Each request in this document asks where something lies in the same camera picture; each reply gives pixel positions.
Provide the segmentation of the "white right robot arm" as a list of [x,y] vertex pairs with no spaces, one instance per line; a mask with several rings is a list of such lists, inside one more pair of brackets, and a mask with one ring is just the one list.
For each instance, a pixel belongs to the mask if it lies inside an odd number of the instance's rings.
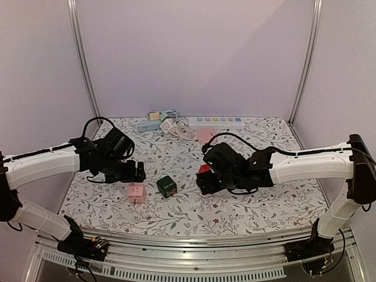
[[375,201],[375,160],[358,134],[338,145],[289,152],[274,146],[253,149],[245,158],[222,142],[202,146],[204,165],[196,175],[203,194],[245,190],[308,179],[343,179],[340,194],[313,225],[304,243],[308,256],[325,249],[339,229],[361,207]]

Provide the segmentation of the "dark green cube socket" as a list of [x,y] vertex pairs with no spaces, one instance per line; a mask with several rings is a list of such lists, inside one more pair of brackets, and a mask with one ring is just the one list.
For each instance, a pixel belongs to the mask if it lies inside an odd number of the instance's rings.
[[177,193],[177,184],[170,176],[164,176],[157,182],[158,191],[164,198],[168,198]]

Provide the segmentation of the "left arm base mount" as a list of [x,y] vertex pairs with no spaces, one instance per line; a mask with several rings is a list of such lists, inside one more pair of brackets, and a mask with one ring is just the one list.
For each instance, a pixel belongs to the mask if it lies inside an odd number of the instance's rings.
[[109,248],[109,241],[96,236],[86,239],[74,219],[64,215],[70,227],[70,233],[64,240],[59,240],[57,250],[80,258],[104,261]]

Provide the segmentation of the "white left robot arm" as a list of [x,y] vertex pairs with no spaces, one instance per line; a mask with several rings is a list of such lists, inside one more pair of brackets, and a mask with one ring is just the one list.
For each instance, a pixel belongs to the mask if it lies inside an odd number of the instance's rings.
[[105,137],[90,140],[85,133],[59,146],[1,157],[1,221],[26,225],[49,234],[75,255],[87,250],[83,233],[68,216],[58,216],[18,196],[21,186],[63,173],[102,174],[106,184],[142,183],[143,162],[131,160],[135,143],[116,126]]

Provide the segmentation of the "red cube socket adapter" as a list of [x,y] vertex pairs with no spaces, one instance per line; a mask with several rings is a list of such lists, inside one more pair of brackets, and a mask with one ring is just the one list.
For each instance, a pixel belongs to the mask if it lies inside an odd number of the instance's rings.
[[198,175],[202,174],[210,174],[212,172],[210,166],[208,164],[204,164],[200,166],[200,169],[198,171]]

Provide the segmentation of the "light pink cube socket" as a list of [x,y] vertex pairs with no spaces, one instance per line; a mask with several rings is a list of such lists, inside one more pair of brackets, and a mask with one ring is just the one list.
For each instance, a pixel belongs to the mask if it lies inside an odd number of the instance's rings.
[[146,202],[145,184],[129,183],[127,186],[127,199],[131,204],[144,204]]

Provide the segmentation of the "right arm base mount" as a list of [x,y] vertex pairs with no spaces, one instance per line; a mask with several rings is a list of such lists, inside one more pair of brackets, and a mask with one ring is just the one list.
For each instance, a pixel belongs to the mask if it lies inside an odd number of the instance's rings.
[[288,262],[304,260],[334,251],[333,238],[327,239],[319,235],[319,221],[317,219],[314,222],[308,239],[292,241],[283,245],[284,255]]

